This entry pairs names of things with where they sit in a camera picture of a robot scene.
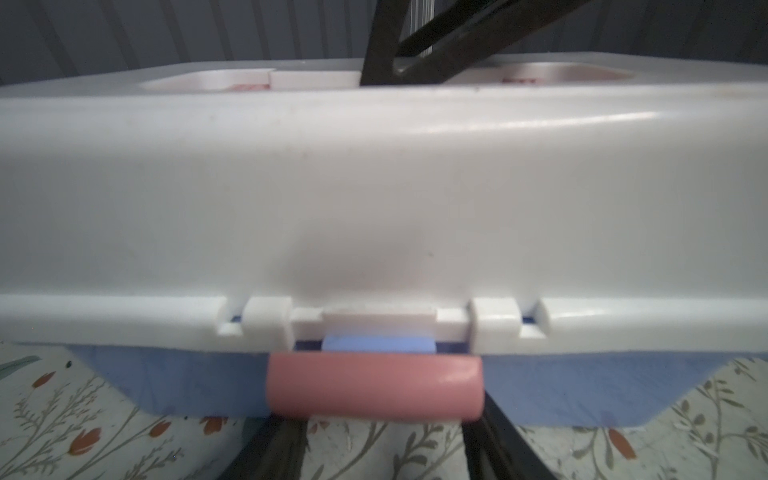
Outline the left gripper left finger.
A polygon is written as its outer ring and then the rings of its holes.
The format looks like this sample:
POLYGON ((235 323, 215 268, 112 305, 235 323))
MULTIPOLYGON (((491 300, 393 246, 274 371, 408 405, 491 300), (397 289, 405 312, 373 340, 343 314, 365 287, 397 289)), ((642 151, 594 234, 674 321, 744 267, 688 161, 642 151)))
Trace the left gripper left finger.
POLYGON ((306 420, 270 415, 219 479, 300 479, 307 448, 306 420))

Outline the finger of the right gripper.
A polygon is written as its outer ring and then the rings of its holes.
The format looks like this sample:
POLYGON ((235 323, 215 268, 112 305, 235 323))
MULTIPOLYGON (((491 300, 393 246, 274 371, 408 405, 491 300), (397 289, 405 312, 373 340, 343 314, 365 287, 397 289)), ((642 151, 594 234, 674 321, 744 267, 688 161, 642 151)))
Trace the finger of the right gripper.
POLYGON ((361 86, 416 85, 408 74, 398 73, 394 61, 414 57, 419 51, 409 37, 400 41, 410 0, 381 0, 377 3, 363 67, 361 86))
POLYGON ((581 8, 586 0, 456 1, 398 44, 420 59, 394 73, 398 85, 440 84, 581 8))

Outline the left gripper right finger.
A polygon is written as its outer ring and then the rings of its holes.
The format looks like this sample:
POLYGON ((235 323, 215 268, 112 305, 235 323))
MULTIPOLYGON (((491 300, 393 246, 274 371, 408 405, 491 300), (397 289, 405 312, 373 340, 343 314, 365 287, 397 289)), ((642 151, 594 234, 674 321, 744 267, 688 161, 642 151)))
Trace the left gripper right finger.
POLYGON ((462 424, 469 478, 555 480, 488 393, 481 416, 462 424))

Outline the white blue tool box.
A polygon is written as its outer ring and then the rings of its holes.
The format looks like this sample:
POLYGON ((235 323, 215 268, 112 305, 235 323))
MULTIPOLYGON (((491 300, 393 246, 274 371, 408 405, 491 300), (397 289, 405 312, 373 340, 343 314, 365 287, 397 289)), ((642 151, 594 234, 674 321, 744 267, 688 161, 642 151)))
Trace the white blue tool box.
POLYGON ((1 90, 1 337, 166 415, 635 426, 767 353, 767 69, 353 59, 1 90))

